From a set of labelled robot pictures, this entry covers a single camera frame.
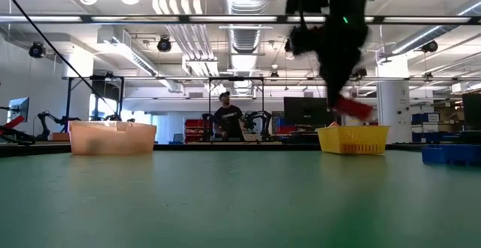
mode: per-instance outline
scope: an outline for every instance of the green table surface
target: green table surface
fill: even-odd
[[[481,247],[481,171],[420,153],[0,159],[0,247]]]

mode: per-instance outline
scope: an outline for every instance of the computer monitor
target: computer monitor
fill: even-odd
[[[464,121],[472,129],[481,130],[481,94],[463,94]]]
[[[30,98],[17,98],[10,100],[8,103],[7,122],[16,119],[18,116],[23,116],[23,122],[27,122],[29,117],[29,100]]]
[[[321,127],[333,120],[326,98],[284,97],[284,118],[287,125]]]

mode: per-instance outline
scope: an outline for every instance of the cap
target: cap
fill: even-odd
[[[225,97],[225,96],[229,96],[231,95],[231,93],[229,91],[225,91],[224,93],[220,94],[219,95],[219,100],[222,98],[222,97]]]

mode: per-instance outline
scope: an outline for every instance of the yellow basket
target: yellow basket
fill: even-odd
[[[341,126],[317,130],[321,149],[337,154],[382,154],[389,126]]]

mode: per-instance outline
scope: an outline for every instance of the black shirt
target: black shirt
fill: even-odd
[[[242,117],[242,111],[239,107],[230,105],[227,108],[221,107],[214,116],[220,121],[223,131],[227,132],[230,138],[240,137],[242,135],[239,119]]]

